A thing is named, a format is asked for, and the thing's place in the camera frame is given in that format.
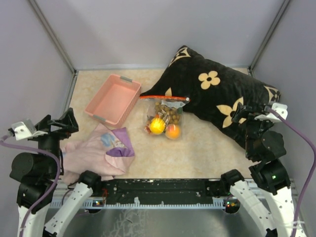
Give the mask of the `brown longan bunch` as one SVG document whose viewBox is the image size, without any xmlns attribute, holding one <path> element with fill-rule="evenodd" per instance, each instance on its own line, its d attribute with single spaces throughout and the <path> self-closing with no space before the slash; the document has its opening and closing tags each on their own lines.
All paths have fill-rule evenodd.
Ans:
<svg viewBox="0 0 316 237">
<path fill-rule="evenodd" d="M 161 102 L 155 102 L 155 114 L 155 117 L 163 119 L 166 125 L 180 124 L 183 109 L 163 105 Z"/>
</svg>

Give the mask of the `clear zip bag orange zipper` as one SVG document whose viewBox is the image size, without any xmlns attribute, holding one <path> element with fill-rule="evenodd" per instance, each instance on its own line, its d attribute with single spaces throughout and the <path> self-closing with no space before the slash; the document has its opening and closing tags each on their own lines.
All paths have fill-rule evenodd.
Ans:
<svg viewBox="0 0 316 237">
<path fill-rule="evenodd" d="M 190 102 L 188 97 L 141 96 L 148 102 L 144 130 L 152 136 L 165 136 L 177 140 L 182 135 L 183 108 Z"/>
</svg>

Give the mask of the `yellow lemon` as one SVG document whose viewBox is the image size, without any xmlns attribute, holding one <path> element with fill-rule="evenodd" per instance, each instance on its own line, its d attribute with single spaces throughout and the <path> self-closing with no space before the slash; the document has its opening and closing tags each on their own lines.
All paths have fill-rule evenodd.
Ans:
<svg viewBox="0 0 316 237">
<path fill-rule="evenodd" d="M 149 129 L 151 133 L 155 135 L 162 134 L 165 130 L 165 122 L 161 118 L 153 118 L 150 125 Z"/>
</svg>

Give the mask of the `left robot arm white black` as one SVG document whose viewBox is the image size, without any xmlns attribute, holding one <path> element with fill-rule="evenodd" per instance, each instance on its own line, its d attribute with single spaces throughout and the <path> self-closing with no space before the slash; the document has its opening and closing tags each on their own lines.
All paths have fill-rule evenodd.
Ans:
<svg viewBox="0 0 316 237">
<path fill-rule="evenodd" d="M 19 237 L 62 237 L 83 203 L 103 190 L 101 177 L 84 171 L 75 181 L 74 190 L 57 213 L 45 221 L 60 175 L 64 174 L 60 141 L 78 132 L 74 110 L 67 109 L 59 119 L 45 116 L 37 124 L 29 119 L 12 124 L 7 137 L 30 140 L 37 148 L 20 147 L 12 162 L 10 178 L 19 182 L 17 204 Z"/>
</svg>

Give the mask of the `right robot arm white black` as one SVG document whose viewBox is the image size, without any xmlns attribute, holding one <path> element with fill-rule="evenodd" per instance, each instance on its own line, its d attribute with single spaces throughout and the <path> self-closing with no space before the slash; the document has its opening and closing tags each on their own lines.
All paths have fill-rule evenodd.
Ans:
<svg viewBox="0 0 316 237">
<path fill-rule="evenodd" d="M 272 131 L 277 122 L 287 119 L 287 105 L 277 102 L 261 106 L 237 104 L 232 122 L 245 119 L 245 156 L 254 163 L 251 177 L 267 205 L 258 199 L 241 173 L 233 169 L 221 175 L 221 191 L 234 196 L 253 219 L 263 237 L 304 237 L 294 219 L 295 207 L 289 175 L 279 160 L 286 155 L 283 136 Z"/>
</svg>

